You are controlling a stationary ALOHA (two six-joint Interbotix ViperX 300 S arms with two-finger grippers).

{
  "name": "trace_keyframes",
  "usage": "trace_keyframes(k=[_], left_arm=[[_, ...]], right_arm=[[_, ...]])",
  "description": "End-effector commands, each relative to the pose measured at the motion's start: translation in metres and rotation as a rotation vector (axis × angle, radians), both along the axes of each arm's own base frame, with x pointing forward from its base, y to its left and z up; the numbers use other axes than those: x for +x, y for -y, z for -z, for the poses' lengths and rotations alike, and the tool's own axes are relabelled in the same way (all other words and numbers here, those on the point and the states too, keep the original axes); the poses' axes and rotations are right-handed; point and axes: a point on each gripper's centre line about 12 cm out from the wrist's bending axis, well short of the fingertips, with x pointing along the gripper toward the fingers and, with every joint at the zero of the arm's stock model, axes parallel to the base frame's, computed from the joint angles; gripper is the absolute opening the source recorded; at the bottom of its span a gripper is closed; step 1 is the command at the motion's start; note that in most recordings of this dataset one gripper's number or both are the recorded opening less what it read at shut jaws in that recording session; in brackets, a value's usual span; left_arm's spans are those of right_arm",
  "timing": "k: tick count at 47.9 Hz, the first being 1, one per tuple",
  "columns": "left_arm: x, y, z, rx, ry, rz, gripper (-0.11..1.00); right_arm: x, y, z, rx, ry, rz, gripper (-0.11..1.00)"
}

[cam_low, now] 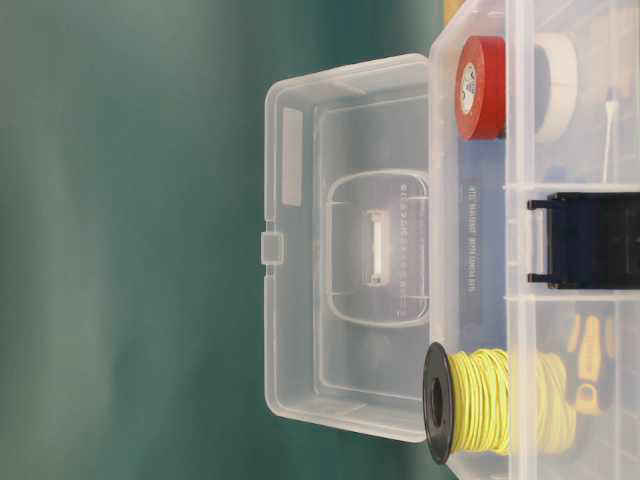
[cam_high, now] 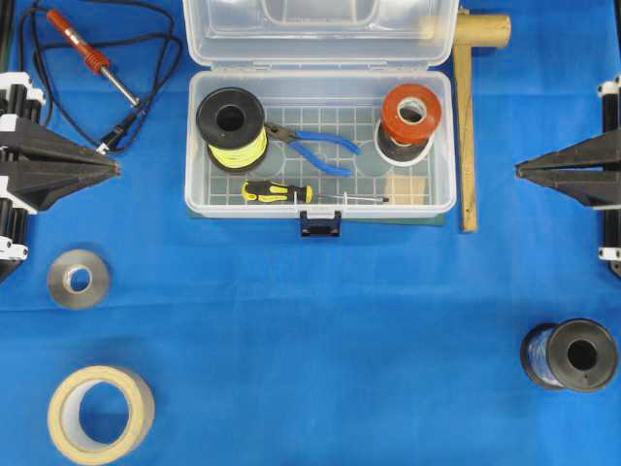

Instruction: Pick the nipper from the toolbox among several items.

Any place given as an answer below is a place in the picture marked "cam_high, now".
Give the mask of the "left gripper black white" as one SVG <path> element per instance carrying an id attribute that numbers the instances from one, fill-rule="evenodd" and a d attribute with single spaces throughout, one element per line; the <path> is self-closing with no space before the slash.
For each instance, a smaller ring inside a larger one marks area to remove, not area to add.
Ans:
<path id="1" fill-rule="evenodd" d="M 119 165 L 106 155 L 38 124 L 45 104 L 44 92 L 27 73 L 1 74 L 1 282 L 28 258 L 30 215 L 120 175 Z M 26 162 L 20 154 L 72 163 Z"/>

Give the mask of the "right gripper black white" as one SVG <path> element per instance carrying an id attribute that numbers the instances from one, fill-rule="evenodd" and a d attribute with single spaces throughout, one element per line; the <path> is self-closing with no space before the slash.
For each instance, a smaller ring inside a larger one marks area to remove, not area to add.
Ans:
<path id="1" fill-rule="evenodd" d="M 561 192 L 585 207 L 616 209 L 620 205 L 620 173 L 617 171 L 552 170 L 589 168 L 620 162 L 620 77 L 601 83 L 603 133 L 562 150 L 552 151 L 515 166 L 516 175 Z M 620 211 L 603 211 L 604 238 L 599 258 L 620 278 Z"/>

